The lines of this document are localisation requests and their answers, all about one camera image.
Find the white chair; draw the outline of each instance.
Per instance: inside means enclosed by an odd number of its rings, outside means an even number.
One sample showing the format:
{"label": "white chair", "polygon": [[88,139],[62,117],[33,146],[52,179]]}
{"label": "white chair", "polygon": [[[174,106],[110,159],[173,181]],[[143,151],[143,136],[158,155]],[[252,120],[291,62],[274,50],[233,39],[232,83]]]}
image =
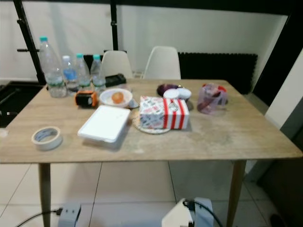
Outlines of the white chair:
{"label": "white chair", "polygon": [[102,59],[102,70],[106,77],[118,73],[122,73],[125,78],[133,77],[131,65],[124,51],[106,51]]}
{"label": "white chair", "polygon": [[178,52],[171,46],[155,46],[143,79],[181,79]]}

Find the small orange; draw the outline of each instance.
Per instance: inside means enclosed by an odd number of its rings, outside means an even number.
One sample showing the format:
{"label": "small orange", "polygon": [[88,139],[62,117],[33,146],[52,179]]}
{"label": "small orange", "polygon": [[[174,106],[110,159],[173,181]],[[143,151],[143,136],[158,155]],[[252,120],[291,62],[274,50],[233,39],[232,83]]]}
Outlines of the small orange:
{"label": "small orange", "polygon": [[116,104],[122,103],[123,99],[124,99],[124,96],[123,96],[122,92],[116,92],[112,95],[112,100]]}

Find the tabletop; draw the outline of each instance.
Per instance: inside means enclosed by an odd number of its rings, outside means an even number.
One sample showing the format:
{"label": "tabletop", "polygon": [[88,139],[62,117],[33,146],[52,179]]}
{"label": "tabletop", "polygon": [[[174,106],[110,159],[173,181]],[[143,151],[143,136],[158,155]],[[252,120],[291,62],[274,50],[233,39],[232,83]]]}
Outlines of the tabletop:
{"label": "tabletop", "polygon": [[[206,115],[196,109],[198,91],[204,83],[227,89],[229,102],[221,115]],[[239,92],[224,80],[143,80],[128,79],[134,99],[157,96],[157,86],[180,84],[192,91],[189,125],[161,135],[124,128],[118,142],[109,144],[80,138],[77,132],[94,109],[81,109],[73,97],[51,98],[43,88],[7,127],[0,138],[0,163],[69,163],[143,160],[225,160],[302,157],[302,152]],[[32,134],[46,126],[57,126],[62,144],[39,151]]]}

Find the white wall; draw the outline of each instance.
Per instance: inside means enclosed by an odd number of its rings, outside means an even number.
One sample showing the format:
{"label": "white wall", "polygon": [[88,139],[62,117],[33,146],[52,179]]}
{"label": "white wall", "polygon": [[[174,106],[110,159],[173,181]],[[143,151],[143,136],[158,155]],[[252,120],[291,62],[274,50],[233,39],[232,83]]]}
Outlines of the white wall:
{"label": "white wall", "polygon": [[303,50],[294,63],[265,116],[281,128],[303,97]]}
{"label": "white wall", "polygon": [[[33,37],[49,37],[58,54],[112,49],[110,7],[102,4],[23,2]],[[118,6],[120,49],[143,71],[155,45],[182,52],[256,53],[261,73],[286,16],[200,9]],[[12,2],[0,1],[0,79],[36,79]]]}

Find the masking tape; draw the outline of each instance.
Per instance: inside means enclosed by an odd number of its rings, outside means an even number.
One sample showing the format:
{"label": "masking tape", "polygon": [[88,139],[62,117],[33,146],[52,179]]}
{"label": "masking tape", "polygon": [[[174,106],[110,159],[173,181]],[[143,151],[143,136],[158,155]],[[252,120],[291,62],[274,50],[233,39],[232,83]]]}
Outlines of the masking tape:
{"label": "masking tape", "polygon": [[32,135],[32,142],[39,150],[52,150],[59,146],[62,140],[60,129],[53,126],[41,128]]}

